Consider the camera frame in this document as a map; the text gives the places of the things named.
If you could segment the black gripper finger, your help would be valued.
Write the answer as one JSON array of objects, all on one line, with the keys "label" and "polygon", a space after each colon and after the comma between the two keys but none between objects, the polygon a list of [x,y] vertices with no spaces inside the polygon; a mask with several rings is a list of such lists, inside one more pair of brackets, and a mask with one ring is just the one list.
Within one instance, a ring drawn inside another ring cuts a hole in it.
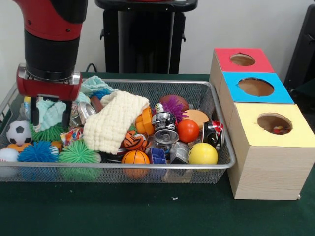
[{"label": "black gripper finger", "polygon": [[66,109],[64,110],[63,115],[62,115],[62,127],[68,128],[69,123],[70,123],[70,117],[71,117],[72,102],[63,101],[63,103],[66,105]]},{"label": "black gripper finger", "polygon": [[37,108],[37,97],[31,97],[30,101],[30,122],[39,125],[39,109]]}]

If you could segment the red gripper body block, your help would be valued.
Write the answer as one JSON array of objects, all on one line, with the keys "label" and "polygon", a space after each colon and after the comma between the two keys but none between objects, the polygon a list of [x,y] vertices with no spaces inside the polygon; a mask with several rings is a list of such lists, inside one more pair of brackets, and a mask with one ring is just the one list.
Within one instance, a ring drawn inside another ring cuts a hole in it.
[{"label": "red gripper body block", "polygon": [[82,83],[82,75],[74,72],[64,81],[40,80],[30,74],[26,64],[18,66],[16,85],[19,93],[28,97],[50,97],[60,101],[74,101],[78,97]]}]

